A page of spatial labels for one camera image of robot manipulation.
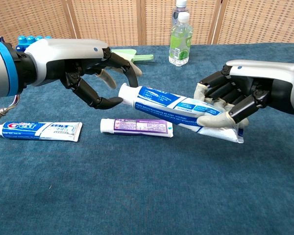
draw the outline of table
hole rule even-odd
[[[137,62],[140,85],[192,97],[196,83],[232,59],[294,63],[294,44],[192,46],[182,67],[168,46]],[[110,90],[84,76],[103,97]],[[1,98],[0,107],[11,97]],[[153,118],[130,106],[102,111],[60,81],[29,86],[5,121],[81,121],[79,142],[0,138],[0,234],[293,234],[294,116],[250,117],[245,143],[174,126],[173,138],[102,134],[101,118]]]

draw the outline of woven rattan panel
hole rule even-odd
[[[81,38],[110,46],[138,44],[135,0],[72,0]]]
[[[147,45],[168,45],[172,9],[176,0],[146,0],[146,38]],[[190,25],[194,29],[192,44],[207,44],[215,0],[189,0]]]
[[[218,44],[294,43],[294,0],[228,0]]]
[[[14,46],[19,35],[71,37],[60,0],[0,0],[0,35]]]

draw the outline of green plastic object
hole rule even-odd
[[[136,55],[135,49],[113,49],[111,51],[132,62],[152,60],[154,58],[153,55]]]

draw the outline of crest toothpaste tube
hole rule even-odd
[[[172,123],[151,119],[107,119],[100,122],[100,131],[117,135],[147,135],[173,137]]]
[[[9,139],[78,141],[81,122],[5,122],[0,136]]]
[[[218,115],[221,113],[213,105],[184,96],[159,91],[148,87],[129,87],[124,83],[119,91],[123,103],[134,109],[188,128],[199,134],[243,143],[243,129],[238,125],[231,128],[211,128],[199,126],[197,118],[202,115]]]

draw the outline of water bottle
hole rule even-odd
[[[187,0],[176,0],[176,7],[173,8],[172,13],[172,26],[177,24],[178,14],[180,12],[190,12],[188,8],[186,8]]]
[[[175,66],[182,66],[189,59],[193,35],[193,28],[188,24],[189,19],[188,12],[180,12],[178,23],[171,29],[169,62]]]

